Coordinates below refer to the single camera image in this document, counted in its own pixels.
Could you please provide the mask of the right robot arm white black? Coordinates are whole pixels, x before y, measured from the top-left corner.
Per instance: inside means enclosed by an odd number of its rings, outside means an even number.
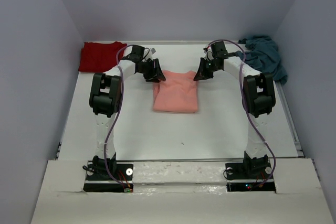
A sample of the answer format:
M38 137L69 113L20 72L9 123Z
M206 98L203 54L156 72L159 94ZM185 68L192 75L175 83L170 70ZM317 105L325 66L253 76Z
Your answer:
M267 131L268 115L276 104L272 74L262 73L246 63L246 53L242 57L229 53L227 40L214 40L205 48L205 56L200 59L195 81L213 78L214 72L225 71L239 82L243 109L248 119L247 145L244 158L239 163L227 163L223 172L227 180L256 179L265 183L272 178L275 163L273 151L264 135Z

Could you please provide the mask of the pink t shirt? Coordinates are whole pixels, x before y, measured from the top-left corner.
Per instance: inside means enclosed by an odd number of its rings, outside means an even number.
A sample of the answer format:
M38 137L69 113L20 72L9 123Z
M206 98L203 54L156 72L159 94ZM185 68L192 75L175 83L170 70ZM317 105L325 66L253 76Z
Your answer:
M153 110L156 112L196 113L198 111L196 72L164 70L164 81L153 84Z

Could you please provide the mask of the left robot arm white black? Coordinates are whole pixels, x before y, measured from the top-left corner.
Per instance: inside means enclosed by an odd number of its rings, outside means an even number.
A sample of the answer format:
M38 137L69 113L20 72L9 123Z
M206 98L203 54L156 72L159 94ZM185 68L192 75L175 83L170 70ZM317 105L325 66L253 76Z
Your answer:
M118 171L113 131L120 116L124 82L139 73L146 82L158 83L166 80L159 60L153 58L154 48L128 45L116 54L116 66L111 75L95 73L92 78L89 106L96 119L96 152L92 159L91 173L98 173L104 179L119 182L114 176Z

